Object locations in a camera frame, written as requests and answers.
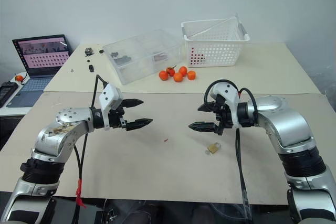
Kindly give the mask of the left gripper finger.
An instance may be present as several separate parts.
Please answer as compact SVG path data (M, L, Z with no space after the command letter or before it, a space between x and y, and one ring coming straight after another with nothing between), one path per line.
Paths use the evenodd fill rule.
M127 122L126 123L126 131L132 131L132 130L137 130L140 129L142 127L145 127L146 125L150 124L153 120L152 119L137 119L133 122Z
M144 102L142 100L139 100L139 99L124 99L122 101L122 107L123 108L132 108L132 107L138 106L142 103L144 103Z

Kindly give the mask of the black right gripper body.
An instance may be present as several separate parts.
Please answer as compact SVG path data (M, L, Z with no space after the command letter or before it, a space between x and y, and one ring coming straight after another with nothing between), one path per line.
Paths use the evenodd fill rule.
M229 106L226 104L226 99L221 95L217 95L214 102L214 113L216 120L219 122L215 133L222 135L224 129L231 129L233 127L232 115Z

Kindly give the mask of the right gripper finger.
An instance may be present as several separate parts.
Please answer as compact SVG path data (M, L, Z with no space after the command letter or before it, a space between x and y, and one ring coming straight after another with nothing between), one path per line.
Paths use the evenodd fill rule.
M211 122L194 122L188 126L190 129L198 132L217 132L218 126Z
M214 107L215 107L214 102L207 102L200 105L197 110L202 112L213 112Z

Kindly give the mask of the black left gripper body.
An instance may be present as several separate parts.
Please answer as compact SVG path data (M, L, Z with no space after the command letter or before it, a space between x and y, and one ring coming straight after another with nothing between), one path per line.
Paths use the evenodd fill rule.
M109 126L111 128L123 128L127 126L126 120L123 118L125 114L123 103L121 103L116 109L110 109L108 113Z

